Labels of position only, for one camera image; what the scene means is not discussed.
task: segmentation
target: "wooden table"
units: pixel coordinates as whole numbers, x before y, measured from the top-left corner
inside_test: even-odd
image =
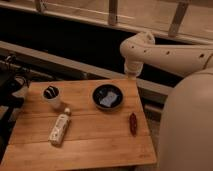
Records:
[[[92,93],[102,84],[114,84],[124,95],[113,111],[96,108]],[[72,110],[71,124],[61,148],[48,142],[58,113],[42,98],[49,85],[59,88]],[[129,115],[138,119],[138,133],[129,130]],[[0,170],[69,170],[144,165],[156,156],[135,80],[59,81],[32,83],[12,132]]]

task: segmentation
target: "white surface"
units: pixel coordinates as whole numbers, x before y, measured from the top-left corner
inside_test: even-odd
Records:
[[[213,170],[213,68],[185,78],[167,98],[159,134],[159,171]]]

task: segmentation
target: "black bowl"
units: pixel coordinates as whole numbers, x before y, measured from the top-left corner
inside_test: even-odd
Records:
[[[118,87],[104,84],[94,90],[93,100],[100,109],[114,109],[121,104],[123,94]]]

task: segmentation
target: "railing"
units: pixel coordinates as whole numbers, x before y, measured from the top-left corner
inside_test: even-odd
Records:
[[[0,6],[37,12],[194,44],[213,43],[212,0],[0,0]]]

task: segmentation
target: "metal bar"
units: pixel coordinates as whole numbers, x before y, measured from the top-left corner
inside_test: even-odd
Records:
[[[109,0],[108,24],[114,26],[117,24],[118,0]]]
[[[58,73],[60,72],[62,74],[68,74],[70,76],[78,76],[80,79],[85,78],[85,72],[89,73],[89,77],[94,79],[126,78],[124,74],[120,74],[114,71],[0,41],[0,55],[7,56],[11,52],[15,52],[17,60],[24,63],[39,66],[41,68],[43,67],[53,72],[57,71]],[[143,98],[161,104],[165,102],[167,96],[173,89],[165,85],[153,83],[142,79],[137,79],[137,86],[139,87],[140,95]]]
[[[43,13],[45,10],[45,5],[43,0],[35,0],[35,8],[39,13]]]
[[[184,18],[184,15],[187,11],[188,6],[189,6],[189,3],[187,3],[187,2],[178,3],[178,6],[177,6],[177,9],[175,12],[175,16],[174,16],[172,24],[169,28],[169,33],[168,33],[169,37],[177,36],[178,30],[180,28],[180,25],[182,23],[182,20]]]

